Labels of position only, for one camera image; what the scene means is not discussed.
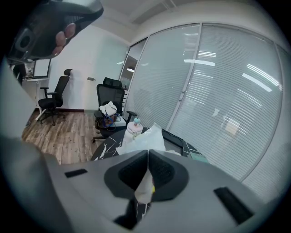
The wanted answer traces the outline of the white cardboard box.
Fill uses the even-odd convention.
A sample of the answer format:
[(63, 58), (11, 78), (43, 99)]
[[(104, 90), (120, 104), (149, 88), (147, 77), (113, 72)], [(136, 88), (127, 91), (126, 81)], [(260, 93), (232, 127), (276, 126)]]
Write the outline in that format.
[(116, 120), (112, 123), (112, 127), (125, 127), (126, 121), (122, 116), (117, 116)]

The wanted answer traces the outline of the pastel drinking bottle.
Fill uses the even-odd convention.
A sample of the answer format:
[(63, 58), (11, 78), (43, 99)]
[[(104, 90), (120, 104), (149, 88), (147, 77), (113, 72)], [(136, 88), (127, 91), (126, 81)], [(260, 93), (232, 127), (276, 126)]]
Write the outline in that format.
[(122, 145), (128, 144), (135, 140), (143, 131), (143, 126), (140, 123), (140, 118), (135, 117), (132, 122), (127, 124)]

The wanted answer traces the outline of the white desk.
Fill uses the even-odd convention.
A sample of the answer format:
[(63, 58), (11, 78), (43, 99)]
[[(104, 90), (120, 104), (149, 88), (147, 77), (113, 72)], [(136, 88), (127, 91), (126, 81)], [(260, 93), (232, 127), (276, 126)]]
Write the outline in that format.
[(38, 101), (40, 100), (40, 88), (41, 88), (41, 83), (44, 81), (49, 80), (49, 77), (44, 77), (44, 76), (37, 76), (37, 77), (28, 77), (25, 76), (23, 78), (23, 82), (32, 82), (35, 83), (35, 104), (38, 109), (39, 114), (35, 118), (37, 122), (40, 121), (40, 118), (44, 115), (46, 110), (42, 110), (41, 107), (39, 107)]

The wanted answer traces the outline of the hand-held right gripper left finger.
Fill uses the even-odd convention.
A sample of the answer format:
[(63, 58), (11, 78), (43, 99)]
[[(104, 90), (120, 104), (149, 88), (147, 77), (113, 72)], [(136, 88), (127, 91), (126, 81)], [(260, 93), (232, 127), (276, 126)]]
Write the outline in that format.
[(59, 165), (44, 155), (44, 205), (47, 225), (62, 233), (149, 233), (149, 223), (137, 220), (133, 181), (146, 169), (148, 152), (80, 164)]

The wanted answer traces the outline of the clear plastic bag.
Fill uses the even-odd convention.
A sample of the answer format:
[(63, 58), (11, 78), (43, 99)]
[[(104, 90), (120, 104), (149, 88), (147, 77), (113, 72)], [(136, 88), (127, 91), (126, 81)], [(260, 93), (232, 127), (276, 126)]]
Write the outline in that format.
[[(153, 124), (153, 126), (138, 135), (132, 142), (117, 147), (116, 151), (119, 155), (130, 153), (136, 150), (160, 150), (165, 151), (164, 139), (162, 136), (162, 128)], [(148, 204), (151, 202), (154, 191), (153, 177), (149, 169), (146, 170), (139, 182), (139, 186), (135, 190), (135, 198), (138, 203)]]

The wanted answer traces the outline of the white monitor screen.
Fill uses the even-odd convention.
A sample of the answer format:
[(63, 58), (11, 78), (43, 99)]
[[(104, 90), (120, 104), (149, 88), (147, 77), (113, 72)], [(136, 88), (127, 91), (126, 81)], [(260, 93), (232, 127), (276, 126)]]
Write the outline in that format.
[(50, 70), (51, 59), (43, 59), (35, 61), (33, 77), (47, 78)]

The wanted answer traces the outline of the yellow tray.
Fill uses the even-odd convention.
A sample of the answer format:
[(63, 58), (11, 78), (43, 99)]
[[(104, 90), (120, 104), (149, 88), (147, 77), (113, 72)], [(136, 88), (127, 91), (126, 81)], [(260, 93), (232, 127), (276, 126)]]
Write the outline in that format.
[(164, 145), (167, 151), (175, 151), (181, 156), (184, 154), (184, 140), (175, 136), (174, 134), (162, 129), (162, 136), (164, 139)]

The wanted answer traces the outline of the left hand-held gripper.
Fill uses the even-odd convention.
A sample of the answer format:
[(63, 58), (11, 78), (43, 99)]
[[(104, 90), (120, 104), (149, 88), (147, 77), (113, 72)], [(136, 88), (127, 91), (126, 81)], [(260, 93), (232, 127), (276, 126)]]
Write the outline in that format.
[(74, 38), (99, 19), (103, 12), (100, 0), (42, 0), (21, 25), (6, 56), (7, 60), (52, 59), (55, 57), (52, 52), (56, 47), (55, 36), (58, 32), (65, 31), (69, 24), (75, 23)]

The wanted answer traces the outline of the brown bag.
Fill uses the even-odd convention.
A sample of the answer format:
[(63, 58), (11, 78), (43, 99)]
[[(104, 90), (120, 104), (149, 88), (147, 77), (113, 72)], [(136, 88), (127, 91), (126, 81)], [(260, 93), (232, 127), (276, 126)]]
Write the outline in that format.
[(113, 123), (113, 119), (111, 117), (101, 117), (101, 118), (96, 118), (95, 120), (95, 127), (96, 129), (106, 129), (111, 127)]

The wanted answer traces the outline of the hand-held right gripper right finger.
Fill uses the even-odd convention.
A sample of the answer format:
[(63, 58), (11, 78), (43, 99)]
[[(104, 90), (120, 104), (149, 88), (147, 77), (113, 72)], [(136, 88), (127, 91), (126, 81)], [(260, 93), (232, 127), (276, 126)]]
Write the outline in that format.
[(137, 233), (249, 233), (263, 202), (221, 169), (150, 150), (155, 192)]

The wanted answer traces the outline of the black mesh office chair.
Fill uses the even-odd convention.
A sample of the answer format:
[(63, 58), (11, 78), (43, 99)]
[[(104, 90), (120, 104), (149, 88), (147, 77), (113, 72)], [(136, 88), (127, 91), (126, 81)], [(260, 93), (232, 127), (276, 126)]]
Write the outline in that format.
[[(113, 116), (110, 116), (113, 121), (116, 120), (117, 116), (123, 117), (123, 100), (125, 97), (125, 90), (122, 88), (121, 81), (106, 77), (104, 78), (102, 84), (98, 84), (96, 86), (96, 92), (98, 97), (98, 109), (94, 111), (95, 120), (96, 118), (107, 117), (107, 115), (104, 115), (100, 112), (99, 107), (107, 104), (110, 101), (112, 101), (113, 104), (117, 107), (117, 113)], [(96, 140), (106, 139), (113, 133), (126, 129), (127, 124), (130, 122), (131, 118), (137, 117), (137, 114), (132, 111), (127, 111), (126, 113), (128, 113), (128, 118), (124, 119), (126, 121), (125, 127), (109, 127), (106, 129), (97, 129), (100, 136), (93, 137), (91, 141), (94, 143)]]

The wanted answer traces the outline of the person's left hand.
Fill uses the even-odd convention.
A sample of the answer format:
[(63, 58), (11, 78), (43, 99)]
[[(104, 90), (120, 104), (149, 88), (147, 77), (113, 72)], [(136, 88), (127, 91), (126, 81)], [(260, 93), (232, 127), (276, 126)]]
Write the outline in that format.
[(55, 36), (56, 47), (54, 48), (52, 52), (53, 56), (57, 56), (58, 54), (61, 53), (65, 45), (75, 35), (75, 30), (76, 30), (76, 24), (71, 23), (66, 27), (65, 31), (60, 31), (57, 33), (57, 35)]

